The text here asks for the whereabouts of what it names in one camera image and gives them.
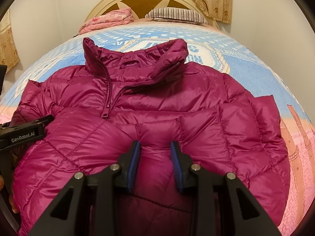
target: pink blanket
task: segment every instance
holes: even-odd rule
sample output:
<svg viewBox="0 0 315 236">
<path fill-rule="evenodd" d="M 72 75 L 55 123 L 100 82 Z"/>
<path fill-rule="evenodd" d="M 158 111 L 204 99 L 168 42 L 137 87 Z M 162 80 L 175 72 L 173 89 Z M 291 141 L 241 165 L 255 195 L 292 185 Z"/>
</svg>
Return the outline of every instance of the pink blanket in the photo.
<svg viewBox="0 0 315 236">
<path fill-rule="evenodd" d="M 104 29 L 108 27 L 126 25 L 133 22 L 131 8 L 111 11 L 86 21 L 79 29 L 79 34 L 85 34 L 93 30 Z"/>
</svg>

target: pillow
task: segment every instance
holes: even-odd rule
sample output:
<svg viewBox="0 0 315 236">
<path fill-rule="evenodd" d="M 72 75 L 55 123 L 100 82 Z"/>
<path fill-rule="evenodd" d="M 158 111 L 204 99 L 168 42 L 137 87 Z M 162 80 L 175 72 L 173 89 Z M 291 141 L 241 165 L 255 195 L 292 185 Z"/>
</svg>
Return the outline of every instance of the pillow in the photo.
<svg viewBox="0 0 315 236">
<path fill-rule="evenodd" d="M 160 22 L 177 22 L 177 23 L 187 23 L 187 24 L 194 24 L 194 25 L 201 25 L 199 22 L 193 22 L 193 21 L 186 21 L 181 19 L 171 19 L 171 18 L 154 18 L 154 21 L 160 21 Z"/>
<path fill-rule="evenodd" d="M 145 17 L 185 20 L 189 22 L 209 25 L 207 20 L 197 11 L 191 11 L 191 10 L 181 9 L 181 8 L 166 7 L 166 8 L 153 9 Z"/>
</svg>

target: zipper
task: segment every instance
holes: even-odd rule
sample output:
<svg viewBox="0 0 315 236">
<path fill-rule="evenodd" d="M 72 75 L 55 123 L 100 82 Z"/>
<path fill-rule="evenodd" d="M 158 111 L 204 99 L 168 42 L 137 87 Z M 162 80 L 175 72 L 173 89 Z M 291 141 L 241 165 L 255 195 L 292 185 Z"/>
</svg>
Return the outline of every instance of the zipper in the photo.
<svg viewBox="0 0 315 236">
<path fill-rule="evenodd" d="M 134 85 L 132 85 L 132 86 L 125 86 L 125 87 L 123 87 L 123 88 L 117 93 L 117 95 L 116 95 L 116 97 L 115 97 L 115 99 L 114 99 L 112 105 L 109 103 L 109 104 L 105 107 L 105 109 L 104 109 L 104 111 L 103 111 L 103 118 L 104 118 L 104 119 L 108 119 L 108 117 L 109 117 L 109 115 L 110 115 L 110 113 L 111 113 L 112 108 L 115 106 L 115 104 L 116 104 L 118 98 L 122 95 L 122 93 L 123 93 L 125 90 L 127 90 L 127 89 L 132 89 L 132 88 L 139 87 L 139 86 L 148 86 L 148 85 L 156 84 L 156 83 L 159 82 L 159 79 L 160 79 L 160 78 L 163 78 L 165 75 L 168 74 L 168 71 L 169 71 L 169 70 L 167 70 L 166 72 L 164 72 L 164 74 L 160 75 L 159 78 L 157 78 L 157 79 L 155 79 L 155 80 L 153 80 L 153 81 L 151 81 L 151 82 L 147 82 L 147 83 L 145 83 L 145 82 L 136 83 L 136 84 L 134 84 Z M 110 96 L 111 96 L 111 81 L 110 81 L 110 95 L 109 95 L 109 97 L 110 97 Z"/>
<path fill-rule="evenodd" d="M 108 108 L 108 114 L 107 114 L 106 118 L 109 117 L 112 108 L 115 106 L 116 101 L 119 99 L 119 97 L 122 95 L 122 93 L 123 93 L 125 90 L 127 90 L 127 89 L 132 89 L 132 88 L 135 88 L 135 87 L 138 87 L 138 86 L 153 85 L 153 84 L 156 84 L 157 82 L 158 82 L 158 81 L 153 81 L 153 82 L 148 82 L 148 83 L 138 83 L 138 84 L 134 84 L 134 85 L 132 85 L 132 86 L 125 86 L 125 87 L 123 87 L 123 88 L 118 92 L 118 94 L 116 95 L 116 97 L 115 97 L 115 99 L 114 99 L 114 101 L 113 101 L 113 103 L 112 103 L 112 106 L 109 105 L 109 107 L 107 107 L 107 108 Z"/>
<path fill-rule="evenodd" d="M 106 105 L 105 105 L 105 108 L 103 109 L 103 113 L 102 113 L 103 119 L 108 118 L 108 115 L 109 115 L 109 108 L 111 106 L 111 103 L 110 103 L 110 101 L 111 101 L 111 89 L 112 89 L 111 77 L 109 76 L 107 68 L 105 68 L 105 71 L 106 71 L 109 90 L 108 90 L 108 95 L 106 98 Z"/>
</svg>

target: magenta puffer jacket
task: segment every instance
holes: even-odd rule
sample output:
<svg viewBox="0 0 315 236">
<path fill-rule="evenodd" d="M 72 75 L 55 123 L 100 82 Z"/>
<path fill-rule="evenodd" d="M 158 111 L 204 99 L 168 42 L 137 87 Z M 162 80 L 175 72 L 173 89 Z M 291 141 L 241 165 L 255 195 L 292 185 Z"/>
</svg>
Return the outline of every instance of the magenta puffer jacket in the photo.
<svg viewBox="0 0 315 236">
<path fill-rule="evenodd" d="M 186 42 L 120 53 L 83 40 L 86 65 L 29 81 L 12 124 L 52 114 L 47 136 L 14 174 L 21 236 L 74 173 L 95 174 L 133 140 L 141 157 L 132 194 L 118 195 L 123 236 L 189 235 L 193 201 L 175 186 L 170 143 L 219 174 L 232 171 L 276 225 L 290 183 L 280 115 L 272 96 L 254 98 L 232 77 L 189 62 Z"/>
</svg>

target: bed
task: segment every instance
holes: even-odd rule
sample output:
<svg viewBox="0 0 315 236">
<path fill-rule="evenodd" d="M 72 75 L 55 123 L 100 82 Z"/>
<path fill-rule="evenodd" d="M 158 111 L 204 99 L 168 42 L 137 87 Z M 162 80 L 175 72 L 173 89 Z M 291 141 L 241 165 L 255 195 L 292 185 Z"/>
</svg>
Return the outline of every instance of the bed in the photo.
<svg viewBox="0 0 315 236">
<path fill-rule="evenodd" d="M 256 97 L 274 96 L 291 165 L 289 198 L 279 230 L 284 236 L 291 235 L 315 197 L 314 128 L 294 95 L 263 61 L 222 33 L 214 20 L 205 17 L 209 26 L 200 26 L 143 19 L 151 9 L 166 6 L 187 8 L 202 14 L 191 0 L 102 0 L 87 19 L 127 6 L 132 8 L 135 22 L 72 38 L 31 65 L 2 99 L 0 123 L 11 120 L 29 79 L 41 82 L 58 69 L 85 63 L 82 48 L 84 37 L 91 38 L 98 46 L 121 52 L 145 49 L 182 38 L 188 44 L 186 62 L 194 61 L 230 74 Z"/>
</svg>

